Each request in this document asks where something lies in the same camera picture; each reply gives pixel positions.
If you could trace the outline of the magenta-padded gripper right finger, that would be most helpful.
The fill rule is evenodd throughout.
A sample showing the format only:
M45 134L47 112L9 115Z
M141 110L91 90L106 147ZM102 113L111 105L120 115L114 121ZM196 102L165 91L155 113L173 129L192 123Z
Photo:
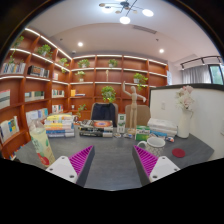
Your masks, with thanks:
M156 157L145 149L134 145L132 149L140 182L143 186L180 170L166 156Z

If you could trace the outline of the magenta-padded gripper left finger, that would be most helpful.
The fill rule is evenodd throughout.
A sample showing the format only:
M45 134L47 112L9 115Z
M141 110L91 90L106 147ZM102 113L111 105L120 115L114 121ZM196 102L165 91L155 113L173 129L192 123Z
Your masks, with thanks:
M60 156L47 171L84 187L94 155L94 146L90 145L70 157Z

